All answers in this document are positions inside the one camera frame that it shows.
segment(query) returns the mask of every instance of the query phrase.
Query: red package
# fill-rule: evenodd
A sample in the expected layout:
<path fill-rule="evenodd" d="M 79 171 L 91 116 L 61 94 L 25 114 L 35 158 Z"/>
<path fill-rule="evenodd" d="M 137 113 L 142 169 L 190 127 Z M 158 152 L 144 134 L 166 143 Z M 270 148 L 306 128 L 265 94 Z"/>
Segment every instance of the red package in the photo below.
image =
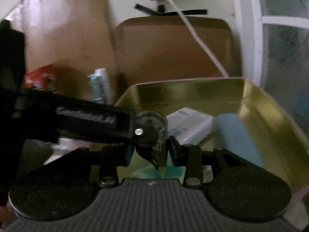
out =
<path fill-rule="evenodd" d="M 43 66 L 25 75 L 27 88 L 55 92 L 58 90 L 53 65 Z"/>

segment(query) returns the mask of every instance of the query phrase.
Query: metal screw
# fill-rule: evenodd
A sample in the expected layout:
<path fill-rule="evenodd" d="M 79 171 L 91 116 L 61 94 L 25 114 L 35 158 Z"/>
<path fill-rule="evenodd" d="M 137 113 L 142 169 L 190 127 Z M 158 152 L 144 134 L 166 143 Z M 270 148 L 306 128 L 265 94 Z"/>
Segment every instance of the metal screw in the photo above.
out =
<path fill-rule="evenodd" d="M 200 185 L 200 179 L 198 178 L 188 178 L 186 180 L 186 183 L 189 185 L 189 186 L 198 186 Z"/>
<path fill-rule="evenodd" d="M 135 129 L 135 134 L 140 136 L 143 134 L 143 129 L 142 128 L 138 128 L 138 129 Z"/>
<path fill-rule="evenodd" d="M 103 180 L 99 181 L 98 185 L 100 187 L 111 187 L 116 183 L 113 177 L 105 177 Z"/>

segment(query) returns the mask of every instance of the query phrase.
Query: white cable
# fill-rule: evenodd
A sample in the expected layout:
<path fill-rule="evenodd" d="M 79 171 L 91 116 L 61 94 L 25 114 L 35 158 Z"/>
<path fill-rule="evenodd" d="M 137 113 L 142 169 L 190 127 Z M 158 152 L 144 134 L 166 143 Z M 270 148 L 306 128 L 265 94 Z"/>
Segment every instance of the white cable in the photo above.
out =
<path fill-rule="evenodd" d="M 181 10 L 178 8 L 178 6 L 173 2 L 173 0 L 167 0 L 172 7 L 175 9 L 177 14 L 180 16 L 180 18 L 183 20 L 185 25 L 188 27 L 191 35 L 195 39 L 195 41 L 201 46 L 201 48 L 206 52 L 206 54 L 209 56 L 211 61 L 215 64 L 215 66 L 218 68 L 218 70 L 221 72 L 222 76 L 225 78 L 228 78 L 229 75 L 225 68 L 222 66 L 222 64 L 219 62 L 217 57 L 211 52 L 211 50 L 208 48 L 208 46 L 203 42 L 202 39 L 197 35 L 195 32 L 195 29 L 193 28 L 192 24 L 189 22 L 189 20 L 185 17 L 185 15 L 181 12 Z"/>

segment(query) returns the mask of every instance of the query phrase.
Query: metal tin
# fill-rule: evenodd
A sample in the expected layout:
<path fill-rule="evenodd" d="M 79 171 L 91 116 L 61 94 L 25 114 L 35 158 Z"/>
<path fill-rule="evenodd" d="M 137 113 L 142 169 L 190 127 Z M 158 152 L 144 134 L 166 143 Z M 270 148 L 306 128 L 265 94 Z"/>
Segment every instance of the metal tin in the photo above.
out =
<path fill-rule="evenodd" d="M 265 169 L 295 192 L 309 185 L 309 142 L 291 116 L 265 91 L 241 78 L 186 79 L 137 84 L 116 103 L 119 107 L 169 115 L 183 107 L 217 116 L 238 113 L 263 158 Z M 216 133 L 200 143 L 214 148 Z"/>

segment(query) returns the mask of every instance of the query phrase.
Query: black tape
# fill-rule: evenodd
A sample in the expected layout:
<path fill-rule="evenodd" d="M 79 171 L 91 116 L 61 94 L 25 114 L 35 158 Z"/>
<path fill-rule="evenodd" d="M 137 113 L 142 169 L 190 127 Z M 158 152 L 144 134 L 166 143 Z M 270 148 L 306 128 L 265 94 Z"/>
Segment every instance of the black tape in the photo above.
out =
<path fill-rule="evenodd" d="M 177 16 L 177 12 L 166 12 L 166 13 L 158 13 L 152 9 L 149 9 L 143 5 L 140 4 L 136 4 L 135 9 L 142 11 L 144 13 L 146 13 L 147 15 L 150 16 Z M 207 9 L 191 9 L 191 10 L 184 10 L 182 11 L 182 13 L 185 16 L 189 16 L 189 15 L 207 15 L 208 14 L 208 10 Z"/>

